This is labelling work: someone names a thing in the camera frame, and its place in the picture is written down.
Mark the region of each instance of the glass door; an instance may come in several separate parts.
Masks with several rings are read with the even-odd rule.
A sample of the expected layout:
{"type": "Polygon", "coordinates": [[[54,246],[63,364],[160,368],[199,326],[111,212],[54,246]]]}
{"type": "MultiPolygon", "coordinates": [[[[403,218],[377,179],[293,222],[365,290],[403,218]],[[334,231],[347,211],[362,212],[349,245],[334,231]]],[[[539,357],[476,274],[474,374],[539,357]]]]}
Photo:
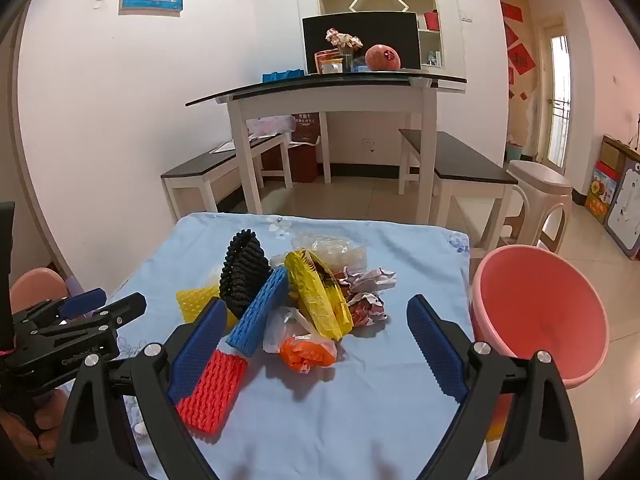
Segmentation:
{"type": "Polygon", "coordinates": [[[571,115],[571,63],[564,27],[547,29],[548,54],[552,77],[548,79],[549,108],[547,140],[543,163],[559,173],[564,173],[566,148],[569,139],[571,115]]]}

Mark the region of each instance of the doorway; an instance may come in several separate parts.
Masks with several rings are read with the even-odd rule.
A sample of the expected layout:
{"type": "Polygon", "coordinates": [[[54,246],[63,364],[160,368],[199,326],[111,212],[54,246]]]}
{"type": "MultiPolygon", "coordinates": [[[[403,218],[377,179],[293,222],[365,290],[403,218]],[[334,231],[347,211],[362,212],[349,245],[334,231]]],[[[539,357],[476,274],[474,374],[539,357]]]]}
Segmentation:
{"type": "Polygon", "coordinates": [[[542,29],[540,162],[564,174],[571,117],[571,62],[564,25],[542,29]]]}

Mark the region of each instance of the black bench top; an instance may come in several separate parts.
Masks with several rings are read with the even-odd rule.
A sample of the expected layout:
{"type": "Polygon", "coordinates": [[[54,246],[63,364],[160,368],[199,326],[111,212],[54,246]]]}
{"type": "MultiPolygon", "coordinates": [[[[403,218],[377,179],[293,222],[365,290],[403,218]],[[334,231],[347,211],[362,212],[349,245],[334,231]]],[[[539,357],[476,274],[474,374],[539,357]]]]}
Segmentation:
{"type": "MultiPolygon", "coordinates": [[[[259,146],[260,144],[271,140],[273,137],[265,139],[255,139],[250,142],[252,148],[259,146]]],[[[180,166],[176,166],[172,170],[167,171],[161,175],[162,178],[183,178],[187,176],[203,176],[205,173],[222,166],[225,162],[231,160],[236,156],[236,150],[229,150],[228,152],[211,153],[215,148],[209,150],[202,155],[198,155],[196,158],[184,162],[180,166]]]]}
{"type": "Polygon", "coordinates": [[[321,88],[324,86],[346,86],[346,85],[394,85],[394,86],[410,86],[412,79],[431,79],[432,86],[437,86],[440,81],[453,81],[457,83],[466,83],[466,79],[461,77],[453,77],[447,75],[427,74],[425,72],[347,72],[339,74],[311,74],[302,77],[291,77],[288,79],[280,79],[277,81],[269,81],[267,83],[258,83],[242,88],[235,88],[213,94],[208,97],[202,97],[185,104],[185,106],[196,105],[204,101],[212,99],[218,102],[229,102],[238,99],[247,99],[257,95],[271,94],[276,92],[285,92],[289,90],[298,90],[301,88],[321,88]]]}
{"type": "MultiPolygon", "coordinates": [[[[400,133],[414,147],[414,150],[420,153],[420,130],[401,128],[400,133]]],[[[492,184],[518,183],[503,168],[464,142],[450,136],[447,132],[438,132],[434,169],[436,175],[442,180],[465,180],[492,184]]]]}

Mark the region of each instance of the electrical outlet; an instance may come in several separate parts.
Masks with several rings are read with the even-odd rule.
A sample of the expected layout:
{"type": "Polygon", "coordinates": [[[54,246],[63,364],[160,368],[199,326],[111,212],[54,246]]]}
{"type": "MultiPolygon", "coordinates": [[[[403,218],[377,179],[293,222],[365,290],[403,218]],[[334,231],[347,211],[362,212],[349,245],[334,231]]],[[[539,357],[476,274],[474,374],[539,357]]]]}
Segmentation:
{"type": "Polygon", "coordinates": [[[369,152],[369,153],[373,153],[376,151],[376,141],[373,139],[362,139],[362,143],[364,145],[364,149],[369,152]]]}

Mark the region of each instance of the door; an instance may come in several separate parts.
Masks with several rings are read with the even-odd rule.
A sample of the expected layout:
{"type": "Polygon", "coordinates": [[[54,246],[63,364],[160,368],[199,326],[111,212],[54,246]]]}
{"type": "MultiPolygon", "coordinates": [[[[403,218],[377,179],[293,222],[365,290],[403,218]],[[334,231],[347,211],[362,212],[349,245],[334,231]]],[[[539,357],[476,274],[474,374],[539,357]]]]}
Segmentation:
{"type": "Polygon", "coordinates": [[[545,31],[545,71],[543,88],[547,113],[543,121],[544,149],[542,163],[564,174],[571,115],[571,63],[564,26],[545,31]]]}

